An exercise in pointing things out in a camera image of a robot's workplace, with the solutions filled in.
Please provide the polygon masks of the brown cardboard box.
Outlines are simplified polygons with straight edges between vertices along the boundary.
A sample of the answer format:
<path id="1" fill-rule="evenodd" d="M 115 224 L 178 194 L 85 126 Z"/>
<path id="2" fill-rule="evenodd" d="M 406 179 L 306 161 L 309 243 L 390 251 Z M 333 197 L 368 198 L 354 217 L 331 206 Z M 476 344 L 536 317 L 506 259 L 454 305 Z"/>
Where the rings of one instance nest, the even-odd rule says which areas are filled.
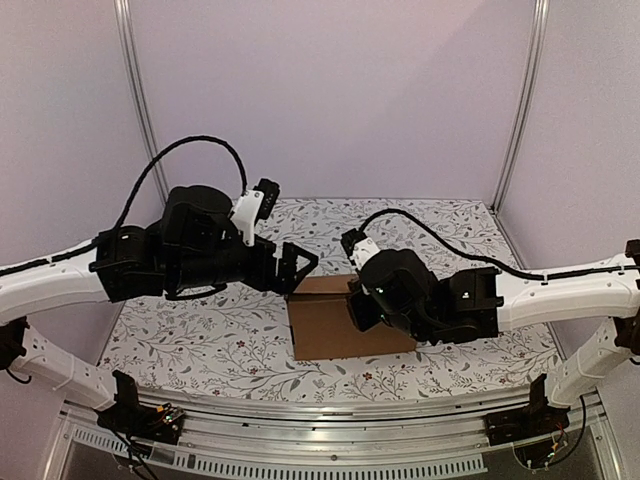
<path id="1" fill-rule="evenodd" d="M 414 339 L 382 322 L 364 332 L 356 327 L 349 309 L 355 281 L 354 275 L 307 277 L 286 297 L 297 361 L 399 354 L 416 348 Z"/>

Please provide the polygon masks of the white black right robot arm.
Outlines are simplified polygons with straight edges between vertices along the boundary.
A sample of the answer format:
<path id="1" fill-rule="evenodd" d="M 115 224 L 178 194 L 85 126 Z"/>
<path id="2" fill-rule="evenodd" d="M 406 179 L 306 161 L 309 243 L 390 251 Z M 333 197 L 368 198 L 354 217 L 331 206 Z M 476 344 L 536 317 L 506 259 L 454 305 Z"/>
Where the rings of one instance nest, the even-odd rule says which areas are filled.
<path id="1" fill-rule="evenodd" d="M 639 354 L 639 260 L 626 251 L 569 271 L 522 272 L 489 259 L 438 279 L 410 249 L 381 249 L 362 235 L 343 243 L 357 274 L 349 299 L 356 328 L 385 324 L 417 342 L 462 344 L 541 323 L 601 317 L 566 361 L 536 379 L 517 427 L 537 436 L 609 372 Z"/>

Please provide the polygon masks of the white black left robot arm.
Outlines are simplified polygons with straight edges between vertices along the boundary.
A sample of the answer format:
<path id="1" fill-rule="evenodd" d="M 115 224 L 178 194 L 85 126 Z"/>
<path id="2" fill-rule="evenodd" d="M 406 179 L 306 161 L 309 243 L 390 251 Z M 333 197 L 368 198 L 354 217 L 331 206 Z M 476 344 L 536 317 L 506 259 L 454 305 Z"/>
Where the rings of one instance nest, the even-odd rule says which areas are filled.
<path id="1" fill-rule="evenodd" d="M 162 217 L 148 227 L 117 226 L 67 252 L 1 271 L 1 368 L 49 380 L 75 402 L 111 419 L 128 434 L 148 426 L 137 385 L 51 344 L 28 316 L 83 303 L 119 303 L 162 296 L 168 301 L 215 295 L 240 282 L 259 292 L 288 295 L 318 264 L 317 255 L 258 236 L 279 195 L 263 179 L 232 201 L 209 186 L 175 187 Z"/>

